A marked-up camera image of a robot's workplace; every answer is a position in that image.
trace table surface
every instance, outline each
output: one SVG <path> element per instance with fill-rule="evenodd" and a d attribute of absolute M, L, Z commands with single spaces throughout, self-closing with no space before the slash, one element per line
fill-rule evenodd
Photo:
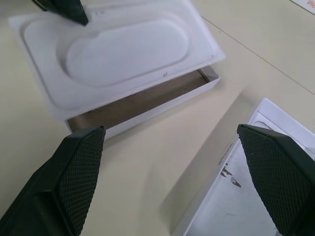
<path fill-rule="evenodd" d="M 315 16 L 287 0 L 194 3 L 226 53 L 214 65 L 222 81 L 106 141 L 83 236 L 169 235 L 263 97 L 315 131 Z M 7 23 L 36 11 L 31 1 L 0 3 L 0 215 L 68 134 Z"/>

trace paper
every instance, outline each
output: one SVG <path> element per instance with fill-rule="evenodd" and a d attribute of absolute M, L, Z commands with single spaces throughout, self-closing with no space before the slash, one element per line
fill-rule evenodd
<path fill-rule="evenodd" d="M 315 14 L 315 0 L 292 0 L 309 12 Z"/>

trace molded paper tray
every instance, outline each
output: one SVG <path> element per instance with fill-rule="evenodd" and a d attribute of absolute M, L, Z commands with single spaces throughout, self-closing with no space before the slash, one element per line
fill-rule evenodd
<path fill-rule="evenodd" d="M 86 27 L 49 12 L 9 20 L 59 119 L 224 58 L 189 0 L 117 0 L 85 11 Z"/>

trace oval recess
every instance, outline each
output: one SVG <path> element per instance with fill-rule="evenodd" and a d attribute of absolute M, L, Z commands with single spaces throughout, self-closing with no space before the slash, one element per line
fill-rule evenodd
<path fill-rule="evenodd" d="M 173 65 L 188 51 L 187 33 L 156 19 L 80 36 L 62 50 L 60 63 L 74 81 L 104 87 Z"/>

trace open box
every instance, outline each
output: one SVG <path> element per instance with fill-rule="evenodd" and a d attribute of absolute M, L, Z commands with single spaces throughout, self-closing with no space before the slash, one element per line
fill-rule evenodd
<path fill-rule="evenodd" d="M 315 135 L 267 98 L 248 124 L 290 136 L 315 159 Z M 172 232 L 172 236 L 208 235 L 280 235 L 252 183 L 237 134 Z"/>
<path fill-rule="evenodd" d="M 94 126 L 106 127 L 109 139 L 212 89 L 220 80 L 210 67 L 193 71 L 66 121 L 71 132 Z"/>

